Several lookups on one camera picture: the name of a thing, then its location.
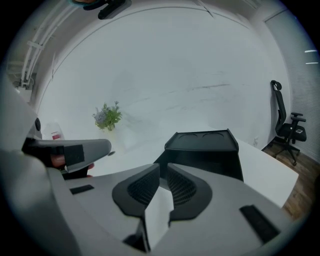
wall outlet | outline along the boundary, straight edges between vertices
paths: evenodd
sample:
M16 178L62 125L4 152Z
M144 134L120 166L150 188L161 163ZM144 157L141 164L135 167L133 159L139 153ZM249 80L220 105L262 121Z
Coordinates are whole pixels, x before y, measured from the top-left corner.
M259 137L255 137L255 138L254 138L253 146L254 146L255 148L256 148L257 145L258 145L258 139L259 139Z

chair base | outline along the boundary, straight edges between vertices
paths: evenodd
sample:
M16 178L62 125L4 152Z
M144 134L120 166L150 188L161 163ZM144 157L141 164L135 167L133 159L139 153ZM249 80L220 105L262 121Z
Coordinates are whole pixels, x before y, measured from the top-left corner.
M279 146L282 146L282 150L279 151L278 153L274 154L273 157L276 158L277 155L279 155L280 153L282 153L283 151L288 151L289 154L291 155L292 159L293 159L293 166L296 166L297 165L297 161L296 161L296 158L294 156L294 153L293 151L297 151L297 156L300 154L300 149L297 149L296 147L292 146L289 144L289 142L286 142L286 143L282 143L282 142L279 142L279 141L273 141L272 144L276 144L276 145L279 145Z

person's hand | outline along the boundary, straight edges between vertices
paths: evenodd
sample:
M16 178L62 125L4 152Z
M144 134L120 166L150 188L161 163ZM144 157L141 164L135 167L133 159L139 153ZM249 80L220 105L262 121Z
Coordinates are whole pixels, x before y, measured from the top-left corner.
M52 166L54 168L59 168L59 169L65 168L66 160L65 160L65 156L63 154L59 154L59 155L52 154L50 157L51 157ZM88 166L88 170L92 169L94 166L95 166L94 163L90 164Z

flower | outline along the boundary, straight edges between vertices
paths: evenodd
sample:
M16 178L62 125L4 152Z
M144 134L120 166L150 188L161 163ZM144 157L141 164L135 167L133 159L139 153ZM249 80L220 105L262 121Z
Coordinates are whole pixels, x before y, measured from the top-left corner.
M94 119L98 124L103 124L106 118L107 118L107 115L103 111L97 112L94 115Z

black strap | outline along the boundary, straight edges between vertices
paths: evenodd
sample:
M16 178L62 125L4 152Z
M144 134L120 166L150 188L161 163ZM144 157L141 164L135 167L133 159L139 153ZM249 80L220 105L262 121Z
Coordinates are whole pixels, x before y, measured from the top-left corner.
M72 195L75 195L75 194L79 194L79 193L86 192L88 190L93 190L93 189L94 187L91 185L84 185L84 186L70 188L70 192Z
M64 146L63 151L66 166L72 166L85 161L84 147L82 144Z
M62 177L65 180L72 180L72 179L80 179L80 178L86 178L88 173L88 166L84 167L81 170L77 170L71 173L65 173L62 174Z

